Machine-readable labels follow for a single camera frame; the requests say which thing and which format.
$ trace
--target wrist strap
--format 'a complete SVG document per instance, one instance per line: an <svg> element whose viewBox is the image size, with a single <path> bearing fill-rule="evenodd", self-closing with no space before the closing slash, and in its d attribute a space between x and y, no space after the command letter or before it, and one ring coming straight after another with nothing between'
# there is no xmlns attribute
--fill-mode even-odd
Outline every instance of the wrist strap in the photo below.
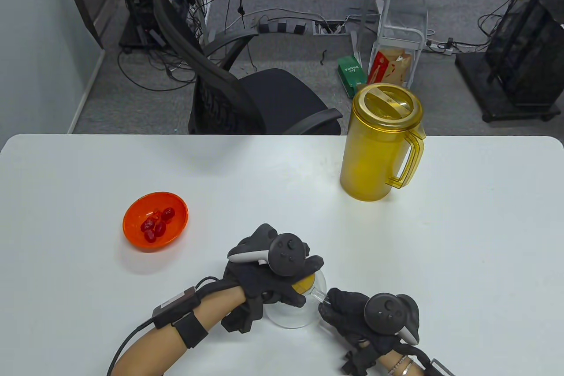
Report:
<svg viewBox="0 0 564 376"><path fill-rule="evenodd" d="M200 321L194 316L194 313L186 314L172 325L177 330L188 349L197 346L201 340L208 335L208 331L205 330Z"/></svg>

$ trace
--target vr controller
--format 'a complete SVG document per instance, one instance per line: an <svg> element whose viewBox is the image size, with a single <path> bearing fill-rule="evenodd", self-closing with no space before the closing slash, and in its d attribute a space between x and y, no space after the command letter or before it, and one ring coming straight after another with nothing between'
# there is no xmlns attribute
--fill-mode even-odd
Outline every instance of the vr controller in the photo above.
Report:
<svg viewBox="0 0 564 376"><path fill-rule="evenodd" d="M310 254L308 244L293 233L280 233L268 223L260 225L250 236L243 239L227 253L233 263L268 264L279 276L293 276L298 273Z"/></svg>
<svg viewBox="0 0 564 376"><path fill-rule="evenodd" d="M364 306L364 321L376 333L419 344L419 307L409 295L376 294Z"/></svg>

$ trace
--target pitcher lid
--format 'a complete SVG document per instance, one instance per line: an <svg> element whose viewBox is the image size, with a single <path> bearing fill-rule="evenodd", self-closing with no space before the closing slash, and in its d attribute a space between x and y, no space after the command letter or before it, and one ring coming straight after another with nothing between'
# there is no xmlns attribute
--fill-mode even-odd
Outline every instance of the pitcher lid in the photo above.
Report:
<svg viewBox="0 0 564 376"><path fill-rule="evenodd" d="M423 107L406 88L372 84L361 89L352 101L355 114L375 129L397 132L421 123Z"/></svg>

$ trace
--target red gummy candy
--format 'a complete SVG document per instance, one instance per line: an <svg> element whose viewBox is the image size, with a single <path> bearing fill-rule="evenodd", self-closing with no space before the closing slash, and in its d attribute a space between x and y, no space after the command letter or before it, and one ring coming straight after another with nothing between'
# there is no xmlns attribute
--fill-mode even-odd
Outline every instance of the red gummy candy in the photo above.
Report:
<svg viewBox="0 0 564 376"><path fill-rule="evenodd" d="M145 239L149 243L154 243L157 240L157 236L153 232L153 229L148 229L147 231L145 231Z"/></svg>
<svg viewBox="0 0 564 376"><path fill-rule="evenodd" d="M149 229L153 229L155 227L155 219L149 217L141 224L141 232L148 231Z"/></svg>
<svg viewBox="0 0 564 376"><path fill-rule="evenodd" d="M162 237L165 234L166 230L167 224L163 221L160 221L159 223L157 223L157 225L155 225L155 236Z"/></svg>
<svg viewBox="0 0 564 376"><path fill-rule="evenodd" d="M168 207L165 209L165 211L163 211L161 219L163 219L165 222L171 221L175 214L176 212L174 211L174 209L172 207Z"/></svg>

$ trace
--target power strip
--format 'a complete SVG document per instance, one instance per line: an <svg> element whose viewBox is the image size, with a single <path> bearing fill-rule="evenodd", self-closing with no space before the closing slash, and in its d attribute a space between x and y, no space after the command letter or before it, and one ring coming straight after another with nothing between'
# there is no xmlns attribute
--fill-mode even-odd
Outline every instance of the power strip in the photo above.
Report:
<svg viewBox="0 0 564 376"><path fill-rule="evenodd" d="M447 49L443 49L442 47L439 47L438 44L435 44L435 43L425 45L425 50L431 51L431 52L434 52L434 53L445 54L446 56L451 56L455 52L455 50L452 47L447 48Z"/></svg>

